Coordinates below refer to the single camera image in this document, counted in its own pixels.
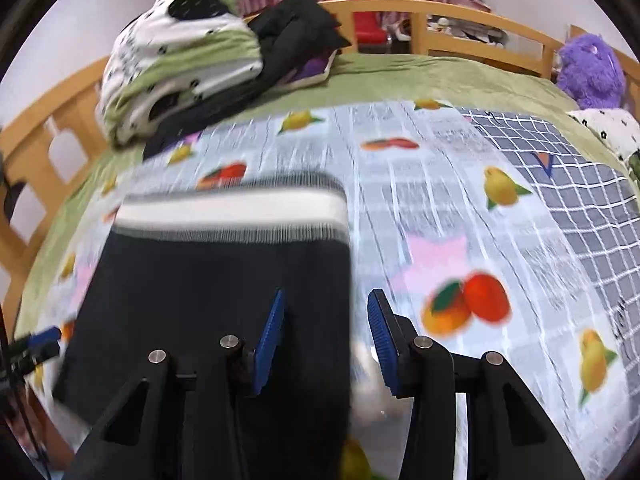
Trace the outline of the white green folded quilt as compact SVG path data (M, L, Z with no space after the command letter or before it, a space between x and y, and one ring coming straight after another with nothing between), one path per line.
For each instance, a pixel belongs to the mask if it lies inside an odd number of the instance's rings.
M96 114L112 145L149 139L165 118L262 71L241 0L155 0L117 36Z

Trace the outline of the fruit pattern bed sheet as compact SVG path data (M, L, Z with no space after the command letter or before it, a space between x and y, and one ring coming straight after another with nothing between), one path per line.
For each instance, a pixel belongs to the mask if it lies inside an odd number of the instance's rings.
M377 102L229 122L96 192L42 324L76 316L126 196L318 170L344 186L356 300L382 288L454 351L502 351L584 476L615 471L639 432L636 189L520 114Z

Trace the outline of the wooden bed frame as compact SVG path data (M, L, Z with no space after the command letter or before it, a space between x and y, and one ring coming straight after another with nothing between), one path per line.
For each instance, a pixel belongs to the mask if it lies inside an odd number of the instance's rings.
M490 66L515 73L548 79L552 75L555 53L562 46L543 32L509 20L498 14L474 10L430 0L328 0L322 4L340 23L338 31L348 39L347 52L358 47L355 16L358 13L405 13L410 18L413 54L439 58L449 54L454 58L472 58ZM462 21L486 25L513 32L516 36L536 42L536 55L519 54L478 41L456 38L444 32L431 32L427 20L432 15L460 18ZM107 140L100 130L94 109L99 97L99 85L106 62L100 58L70 75L46 92L19 114L1 133L3 170L10 183L24 184L33 192L43 208L43 214L30 237L22 237L8 219L1 221L1 267L10 281L2 300L3 321L9 332L15 330L23 313L25 282L50 225L64 200L76 192L90 174L92 163L107 149ZM58 132L70 132L78 141L86 162L64 180L50 159L50 145Z

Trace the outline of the red chair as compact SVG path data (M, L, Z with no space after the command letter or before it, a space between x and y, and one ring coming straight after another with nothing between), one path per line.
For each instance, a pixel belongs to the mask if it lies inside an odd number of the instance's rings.
M355 34L358 51L361 53L388 53L392 40L385 29L382 29L378 14L360 12L354 14Z

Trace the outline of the black folded clothes pile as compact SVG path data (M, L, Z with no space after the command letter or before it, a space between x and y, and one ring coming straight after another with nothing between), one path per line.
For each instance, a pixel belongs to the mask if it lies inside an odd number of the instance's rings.
M164 119L145 143L142 158L154 157L185 136L241 113L312 58L348 47L350 42L338 32L340 26L317 0L281 0L263 10L248 23L259 42L260 74Z

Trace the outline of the green bed blanket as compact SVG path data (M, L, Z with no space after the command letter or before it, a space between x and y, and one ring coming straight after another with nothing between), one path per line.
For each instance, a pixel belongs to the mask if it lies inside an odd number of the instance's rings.
M544 118L593 162L616 170L623 164L596 137L568 114L575 103L550 81L518 75L464 58L421 55L346 54L334 65L324 84L288 94L268 94L243 113L247 120L310 106L414 99L445 100L455 106L492 112L512 112ZM22 290L20 310L11 314L14 334L36 328L44 300L61 265L80 218L96 189L106 179L142 161L142 147L104 148L89 167L84 182L58 206Z

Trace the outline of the purple plush toy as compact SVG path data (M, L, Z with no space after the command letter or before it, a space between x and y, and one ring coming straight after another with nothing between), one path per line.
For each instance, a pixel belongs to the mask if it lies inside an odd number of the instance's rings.
M559 50L559 57L556 85L581 110L620 107L626 79L613 49L600 36L572 38Z

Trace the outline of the purple book under clothes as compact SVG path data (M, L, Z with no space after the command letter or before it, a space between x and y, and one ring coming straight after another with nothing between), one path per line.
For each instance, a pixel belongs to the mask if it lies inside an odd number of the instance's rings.
M286 85L297 89L322 84L329 78L336 54L337 50L334 50L330 54L322 54L312 58L293 73Z

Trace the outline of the white dotted pillow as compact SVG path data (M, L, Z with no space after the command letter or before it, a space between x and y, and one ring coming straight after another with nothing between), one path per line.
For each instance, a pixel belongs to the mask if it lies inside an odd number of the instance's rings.
M634 116L622 108L586 108L567 115L588 128L639 182L640 129Z

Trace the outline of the black pants with white waistband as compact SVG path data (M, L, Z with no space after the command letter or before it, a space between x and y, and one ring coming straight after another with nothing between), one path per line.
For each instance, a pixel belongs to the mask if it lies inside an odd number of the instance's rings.
M241 405L245 479L335 479L350 404L347 200L327 174L127 198L53 394L90 431L153 350L193 372L219 339L256 344L278 290L268 382Z

